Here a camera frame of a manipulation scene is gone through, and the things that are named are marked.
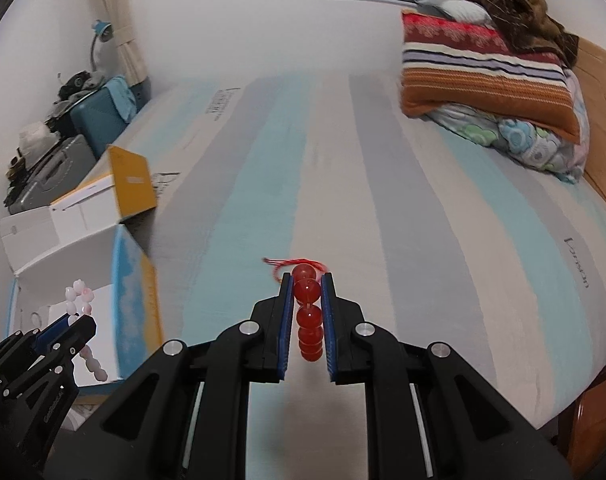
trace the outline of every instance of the bed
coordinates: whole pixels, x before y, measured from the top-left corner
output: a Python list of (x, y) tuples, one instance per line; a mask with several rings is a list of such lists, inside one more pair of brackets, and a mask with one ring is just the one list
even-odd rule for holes
[[(606, 364), (606, 203), (405, 117), (395, 75), (186, 80), (117, 144), (157, 186), (131, 228), (166, 339), (247, 318), (277, 290), (263, 257), (310, 258), (366, 319), (448, 342), (537, 427)], [(285, 383), (251, 389), (248, 478), (364, 478), (362, 388), (292, 345)]]

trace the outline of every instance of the wooden headboard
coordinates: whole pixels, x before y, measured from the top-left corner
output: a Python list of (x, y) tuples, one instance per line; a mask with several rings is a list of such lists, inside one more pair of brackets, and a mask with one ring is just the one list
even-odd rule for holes
[(606, 50), (581, 38), (574, 72), (590, 121), (586, 179), (606, 201)]

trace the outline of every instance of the red bead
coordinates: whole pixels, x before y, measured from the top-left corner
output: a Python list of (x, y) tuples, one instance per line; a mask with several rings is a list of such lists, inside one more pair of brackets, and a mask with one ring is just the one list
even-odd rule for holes
[(323, 327), (299, 328), (299, 342), (305, 345), (316, 345), (323, 341)]
[(318, 361), (321, 358), (321, 355), (323, 355), (323, 348), (314, 354), (306, 354), (305, 352), (301, 352), (301, 356), (305, 359), (305, 361), (310, 362)]
[(294, 297), (303, 304), (312, 304), (321, 297), (321, 286), (312, 278), (298, 280), (294, 283)]
[(315, 280), (317, 278), (317, 270), (310, 264), (298, 264), (292, 270), (292, 279), (294, 280), (294, 283), (296, 283), (303, 278), (312, 278)]
[(297, 323), (302, 328), (316, 328), (323, 324), (323, 314), (316, 305), (306, 305), (297, 312)]
[(317, 353), (321, 348), (323, 348), (323, 343), (321, 343), (320, 341), (315, 344), (315, 345), (306, 345), (305, 343), (302, 343), (299, 340), (299, 348), (301, 349), (301, 353), (304, 354), (315, 354)]

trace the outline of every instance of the blue lamp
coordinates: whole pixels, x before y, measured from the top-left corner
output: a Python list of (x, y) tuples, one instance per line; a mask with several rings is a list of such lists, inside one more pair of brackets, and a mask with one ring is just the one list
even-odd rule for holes
[(92, 46), (90, 48), (90, 65), (92, 66), (92, 72), (96, 72), (96, 61), (94, 61), (96, 40), (99, 40), (101, 43), (110, 41), (114, 37), (114, 29), (112, 23), (102, 22), (101, 20), (96, 20), (94, 25), (92, 25), (92, 28), (94, 29), (94, 39), (92, 40)]

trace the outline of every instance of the striped pillow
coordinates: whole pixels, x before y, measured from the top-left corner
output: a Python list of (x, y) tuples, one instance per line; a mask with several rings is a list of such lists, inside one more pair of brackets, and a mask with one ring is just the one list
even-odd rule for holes
[(403, 12), (401, 108), (417, 117), (453, 102), (535, 123), (577, 144), (560, 59), (513, 54), (496, 30)]

